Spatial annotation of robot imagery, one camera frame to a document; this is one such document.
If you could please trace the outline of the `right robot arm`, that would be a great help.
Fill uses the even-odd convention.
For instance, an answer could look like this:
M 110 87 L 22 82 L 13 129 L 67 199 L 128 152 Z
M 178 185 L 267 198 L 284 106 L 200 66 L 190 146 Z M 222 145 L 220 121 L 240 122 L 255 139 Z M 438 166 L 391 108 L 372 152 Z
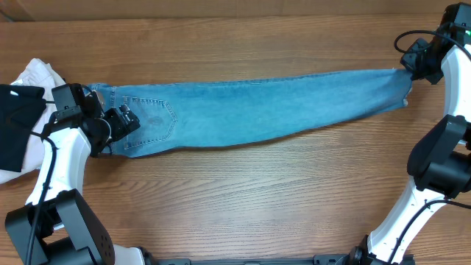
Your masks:
M 402 52 L 413 80 L 445 81 L 443 118 L 412 149 L 408 184 L 384 221 L 340 258 L 314 256 L 314 264 L 413 264 L 406 250 L 444 205 L 470 191 L 470 156 L 455 151 L 470 145 L 470 5 L 446 7 L 433 39 L 417 39 Z

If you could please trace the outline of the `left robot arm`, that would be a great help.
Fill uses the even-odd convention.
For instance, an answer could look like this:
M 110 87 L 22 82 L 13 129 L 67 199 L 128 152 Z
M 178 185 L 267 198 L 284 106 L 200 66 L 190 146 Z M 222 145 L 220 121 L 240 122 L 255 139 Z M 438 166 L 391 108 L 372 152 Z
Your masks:
M 90 157 L 140 127 L 127 104 L 103 110 L 81 84 L 52 89 L 50 115 L 38 137 L 44 157 L 25 205 L 6 215 L 5 228 L 24 264 L 155 264 L 142 247 L 115 245 L 82 196 Z

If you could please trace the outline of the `light blue denim jeans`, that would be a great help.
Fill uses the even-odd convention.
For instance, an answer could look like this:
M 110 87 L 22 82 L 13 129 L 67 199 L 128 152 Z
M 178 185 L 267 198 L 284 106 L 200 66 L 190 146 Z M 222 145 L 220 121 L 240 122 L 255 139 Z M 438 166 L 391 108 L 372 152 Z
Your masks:
M 113 86 L 94 83 L 106 108 L 127 105 L 140 127 L 112 144 L 130 158 L 183 147 L 267 141 L 406 106 L 398 69 L 337 71 L 230 82 Z

